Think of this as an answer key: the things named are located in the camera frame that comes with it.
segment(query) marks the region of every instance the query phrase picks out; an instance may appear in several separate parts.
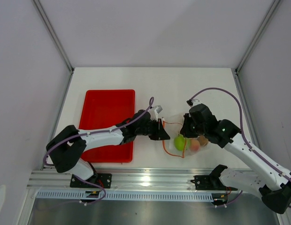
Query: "black mounting plate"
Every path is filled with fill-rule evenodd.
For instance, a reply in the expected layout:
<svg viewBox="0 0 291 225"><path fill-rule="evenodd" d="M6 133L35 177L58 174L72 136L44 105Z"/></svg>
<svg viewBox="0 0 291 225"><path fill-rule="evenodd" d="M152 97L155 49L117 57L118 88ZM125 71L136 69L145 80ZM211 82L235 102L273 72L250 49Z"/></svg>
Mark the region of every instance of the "black mounting plate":
<svg viewBox="0 0 291 225"><path fill-rule="evenodd" d="M93 175L91 178L87 180L90 183L97 184L101 186L100 181L103 184L104 189L110 189L112 182L112 174L110 173L98 173ZM70 180L71 188L95 188L95 186L83 183L79 181L74 175L71 176Z"/></svg>
<svg viewBox="0 0 291 225"><path fill-rule="evenodd" d="M191 180L191 183L194 183L196 186L196 190L200 191L226 191L226 186L223 184L214 187L212 182L210 181L209 175L196 175L194 176L194 180ZM230 187L232 191L237 191L236 188Z"/></svg>

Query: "green ball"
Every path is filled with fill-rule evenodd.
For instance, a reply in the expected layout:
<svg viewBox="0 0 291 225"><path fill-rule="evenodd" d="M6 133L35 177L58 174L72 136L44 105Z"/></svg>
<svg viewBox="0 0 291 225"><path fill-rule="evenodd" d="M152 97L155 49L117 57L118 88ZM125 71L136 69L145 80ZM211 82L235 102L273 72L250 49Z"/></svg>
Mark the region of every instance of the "green ball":
<svg viewBox="0 0 291 225"><path fill-rule="evenodd" d="M186 142L185 150L188 149L191 144L191 141L188 138L186 141L187 142ZM178 137L174 138L174 145L178 151L183 151L184 145L185 145L185 138L183 137L183 135L179 135Z"/></svg>

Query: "gray floor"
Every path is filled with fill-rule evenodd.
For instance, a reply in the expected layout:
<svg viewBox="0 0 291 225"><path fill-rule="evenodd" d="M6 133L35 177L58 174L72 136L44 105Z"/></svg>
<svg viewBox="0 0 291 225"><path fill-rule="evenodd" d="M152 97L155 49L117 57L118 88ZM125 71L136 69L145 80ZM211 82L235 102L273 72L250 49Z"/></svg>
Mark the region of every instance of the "gray floor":
<svg viewBox="0 0 291 225"><path fill-rule="evenodd" d="M278 225L275 213L251 195L225 208L201 202L101 201L86 206L37 199L29 225Z"/></svg>

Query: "gray wall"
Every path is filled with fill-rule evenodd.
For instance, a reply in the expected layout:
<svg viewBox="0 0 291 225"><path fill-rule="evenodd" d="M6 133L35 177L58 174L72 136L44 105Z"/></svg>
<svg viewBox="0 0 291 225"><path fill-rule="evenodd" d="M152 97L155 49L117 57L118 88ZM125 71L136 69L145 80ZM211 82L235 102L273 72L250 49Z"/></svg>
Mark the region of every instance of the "gray wall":
<svg viewBox="0 0 291 225"><path fill-rule="evenodd" d="M262 150L291 170L291 0L282 2L240 78Z"/></svg>
<svg viewBox="0 0 291 225"><path fill-rule="evenodd" d="M29 0L0 0L0 225L13 224L41 165L69 74Z"/></svg>
<svg viewBox="0 0 291 225"><path fill-rule="evenodd" d="M273 0L41 0L82 66L237 66Z"/></svg>

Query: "table surface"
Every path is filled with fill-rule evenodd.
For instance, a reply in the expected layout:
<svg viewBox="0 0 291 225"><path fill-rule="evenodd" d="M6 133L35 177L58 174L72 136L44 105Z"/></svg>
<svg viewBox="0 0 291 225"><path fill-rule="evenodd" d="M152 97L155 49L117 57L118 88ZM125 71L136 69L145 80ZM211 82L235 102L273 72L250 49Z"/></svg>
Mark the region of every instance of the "table surface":
<svg viewBox="0 0 291 225"><path fill-rule="evenodd" d="M84 98L88 90L133 89L136 93L136 111L148 107L151 96L154 105L161 105L161 117L170 118L188 112L186 100L207 87L226 89L238 97L230 68L171 68L171 67L78 67L62 109L56 134L67 125L78 127ZM229 95L209 90L198 98L206 104L217 119L229 119L239 126L236 102ZM245 134L250 140L244 118ZM167 155L160 141L138 136L134 142L133 160L130 163L96 163L95 166L110 168L172 168L207 169L223 164L231 168L248 168L236 156L209 144L206 149L186 158Z"/></svg>

